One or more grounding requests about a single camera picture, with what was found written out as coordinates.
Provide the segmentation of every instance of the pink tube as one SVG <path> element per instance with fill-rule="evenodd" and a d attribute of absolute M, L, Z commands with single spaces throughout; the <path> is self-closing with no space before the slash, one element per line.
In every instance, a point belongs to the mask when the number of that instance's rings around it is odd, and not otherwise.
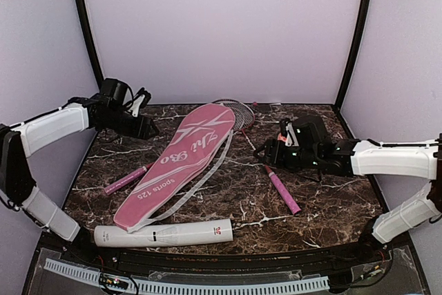
<path fill-rule="evenodd" d="M 107 195 L 110 195 L 111 193 L 116 192 L 118 189 L 126 186 L 127 184 L 135 181 L 136 179 L 142 177 L 144 174 L 147 173 L 147 171 L 152 167 L 154 163 L 149 164 L 147 166 L 140 167 L 139 169 L 135 170 L 134 172 L 126 175 L 124 178 L 119 179 L 118 181 L 108 185 L 104 188 L 104 192 Z"/>
<path fill-rule="evenodd" d="M 266 165 L 264 165 L 264 167 L 267 171 L 267 174 L 269 174 L 270 180 L 273 182 L 273 185 L 278 190 L 279 194 L 281 195 L 285 204 L 289 207 L 292 214 L 297 214 L 299 211 L 301 211 L 300 207 L 290 195 L 285 185 L 281 182 L 281 180 L 279 180 L 278 176 L 270 169 L 270 167 Z"/>

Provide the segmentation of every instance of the racket strings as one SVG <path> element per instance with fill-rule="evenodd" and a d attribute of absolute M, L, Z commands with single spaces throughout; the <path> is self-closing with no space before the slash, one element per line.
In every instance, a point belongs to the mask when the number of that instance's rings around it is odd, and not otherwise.
<path fill-rule="evenodd" d="M 233 99 L 219 99 L 213 102 L 230 108 L 235 115 L 234 131 L 243 131 L 255 122 L 255 114 L 245 104 Z"/>

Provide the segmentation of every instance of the pink badminton racket case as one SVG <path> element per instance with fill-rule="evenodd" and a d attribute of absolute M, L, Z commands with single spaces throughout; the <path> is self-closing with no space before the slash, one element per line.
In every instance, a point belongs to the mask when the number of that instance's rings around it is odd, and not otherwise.
<path fill-rule="evenodd" d="M 114 215 L 128 232 L 142 228 L 164 203 L 212 161 L 235 124 L 230 108 L 206 104 L 190 112 L 149 172 Z"/>

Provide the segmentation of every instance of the white wall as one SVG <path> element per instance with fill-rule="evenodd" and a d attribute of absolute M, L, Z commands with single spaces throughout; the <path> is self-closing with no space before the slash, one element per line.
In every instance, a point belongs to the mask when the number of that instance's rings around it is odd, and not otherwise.
<path fill-rule="evenodd" d="M 343 115 L 360 138 L 419 141 L 442 132 L 442 0 L 372 0 Z M 378 177 L 394 208 L 422 179 Z M 412 231 L 433 294 L 442 289 L 442 224 Z"/>
<path fill-rule="evenodd" d="M 360 0 L 86 0 L 104 75 L 152 103 L 333 103 Z"/>
<path fill-rule="evenodd" d="M 74 0 L 0 0 L 0 123 L 14 124 L 97 90 Z M 54 143 L 30 159 L 39 186 L 62 204 L 93 133 Z M 20 294 L 39 230 L 0 206 L 2 294 Z"/>

